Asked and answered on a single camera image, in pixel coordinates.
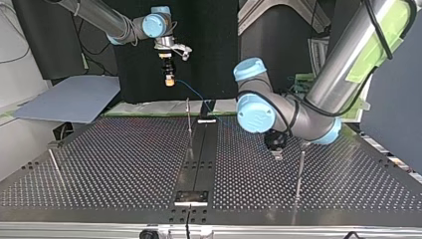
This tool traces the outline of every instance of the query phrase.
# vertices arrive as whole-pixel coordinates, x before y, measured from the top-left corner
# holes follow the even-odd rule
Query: black backdrop
[[[129,18],[150,13],[151,6],[167,5],[174,36],[193,49],[188,62],[175,58],[176,79],[185,81],[206,99],[233,99],[237,85],[232,71],[238,63],[238,1],[226,0],[105,0]],[[161,73],[161,60],[152,39],[115,46],[122,99],[128,103],[199,99],[185,86],[167,88]]]

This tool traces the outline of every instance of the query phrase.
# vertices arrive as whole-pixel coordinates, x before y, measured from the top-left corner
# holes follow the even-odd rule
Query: end effector
[[[175,65],[173,53],[180,55],[183,61],[189,59],[192,49],[174,41],[173,30],[176,27],[167,6],[152,7],[151,13],[133,21],[110,8],[101,0],[46,0],[57,3],[73,12],[75,16],[87,20],[103,30],[114,45],[131,43],[136,46],[139,40],[154,39],[158,56],[163,60],[163,73],[166,86],[174,85]]]
[[[176,66],[173,54],[187,61],[192,52],[191,48],[175,43],[173,30],[176,26],[177,22],[172,22],[170,8],[167,6],[152,7],[151,14],[134,19],[131,25],[136,39],[153,38],[155,40],[154,48],[158,50],[158,56],[162,59],[162,71],[167,87],[173,87],[175,84]]]

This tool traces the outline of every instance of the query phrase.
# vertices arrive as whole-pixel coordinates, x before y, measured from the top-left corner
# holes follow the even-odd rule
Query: metal plate
[[[121,217],[132,212],[136,222],[156,223],[148,219],[169,213],[190,144],[185,118],[101,119],[54,151],[60,170],[52,159],[37,161],[7,185],[0,194],[0,212],[119,211]],[[99,220],[114,221],[109,216]]]
[[[262,135],[219,120],[192,142],[185,118],[101,119],[55,151],[60,170],[45,155],[0,183],[0,221],[422,227],[422,185],[350,129],[307,149],[297,199],[300,141],[275,161]],[[208,205],[175,207],[190,190]]]
[[[422,226],[422,185],[350,129],[307,149],[296,200],[300,141],[291,138],[284,159],[274,160],[262,135],[222,120],[231,129],[220,122],[207,223]]]

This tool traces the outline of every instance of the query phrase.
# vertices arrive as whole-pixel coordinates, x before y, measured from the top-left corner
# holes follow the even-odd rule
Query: vertical metal rod
[[[371,3],[377,19],[381,20],[394,0],[372,0]],[[310,103],[333,114],[342,110],[360,86],[347,81],[346,77],[373,33],[367,10],[361,5],[316,77],[307,95]]]
[[[304,165],[305,165],[305,151],[301,151],[301,159],[299,160],[299,176],[298,176],[298,184],[296,185],[296,200],[301,198],[301,186],[302,186],[302,174],[304,173]]]
[[[59,4],[73,13],[78,10],[78,0],[62,0]],[[111,37],[119,38],[127,32],[122,16],[102,0],[82,0],[77,14]]]
[[[56,170],[60,171],[60,167],[59,167],[59,165],[58,165],[58,164],[57,164],[57,162],[56,162],[56,157],[54,156],[53,150],[52,150],[52,149],[50,149],[50,148],[49,148],[49,154],[50,154],[50,157],[51,157],[51,158],[52,158],[52,160],[53,160],[53,164],[54,164],[54,166],[55,166]]]
[[[187,123],[189,124],[189,135],[192,137],[192,121],[190,119],[190,104],[189,98],[186,99],[186,112],[187,112]]]

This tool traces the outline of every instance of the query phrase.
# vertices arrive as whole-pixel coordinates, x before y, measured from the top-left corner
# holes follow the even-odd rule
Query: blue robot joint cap
[[[267,69],[260,58],[250,58],[242,61],[233,70],[236,82],[258,76],[265,72],[267,72]]]

